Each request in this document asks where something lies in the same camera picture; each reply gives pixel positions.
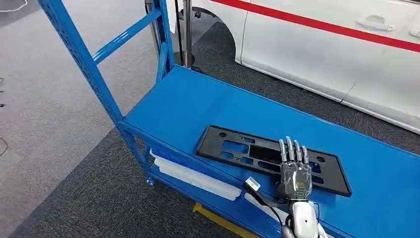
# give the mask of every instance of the car door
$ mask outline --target car door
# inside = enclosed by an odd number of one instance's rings
[[[416,13],[398,0],[251,2],[394,38]],[[384,45],[249,12],[241,60],[248,67],[340,102],[356,81],[375,71],[384,51]]]
[[[420,4],[401,4],[418,13],[398,39],[420,44]],[[387,46],[377,65],[378,70],[358,81],[343,103],[420,134],[420,53]]]

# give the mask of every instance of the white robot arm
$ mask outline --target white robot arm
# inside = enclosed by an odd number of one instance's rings
[[[316,218],[313,205],[308,201],[308,196],[312,191],[312,170],[309,166],[308,150],[305,146],[301,148],[297,140],[292,143],[288,136],[286,143],[287,146],[283,140],[279,140],[281,174],[280,181],[276,184],[278,195],[286,199],[285,202],[275,203],[264,198],[258,192],[260,185],[252,177],[245,181],[244,188],[263,206],[288,207],[289,216],[285,224],[282,224],[279,218],[283,238],[328,238]]]

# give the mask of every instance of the gray carpet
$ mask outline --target gray carpet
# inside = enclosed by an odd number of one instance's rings
[[[236,64],[233,39],[216,23],[195,45],[204,73],[325,120],[420,154],[420,136]],[[10,237],[235,237],[200,214],[194,202],[149,187],[112,130]]]

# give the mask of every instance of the robot finger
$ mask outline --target robot finger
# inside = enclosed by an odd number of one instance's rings
[[[305,164],[309,164],[309,155],[308,155],[308,149],[306,148],[306,146],[302,146],[302,151],[303,151],[303,163]]]
[[[286,146],[284,145],[284,141],[279,139],[278,143],[280,144],[280,152],[281,152],[281,162],[287,162],[287,155],[286,155]]]
[[[286,136],[287,146],[289,147],[289,160],[295,162],[295,150],[293,149],[292,140],[289,136]]]
[[[297,140],[294,140],[293,143],[295,143],[295,150],[296,150],[296,160],[298,162],[302,162],[302,151],[301,146],[299,145],[299,142]]]

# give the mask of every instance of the mounting hole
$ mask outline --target mounting hole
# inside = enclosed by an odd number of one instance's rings
[[[324,157],[317,156],[317,157],[316,157],[316,159],[317,159],[319,162],[322,162],[322,163],[324,163],[324,162],[325,162]]]

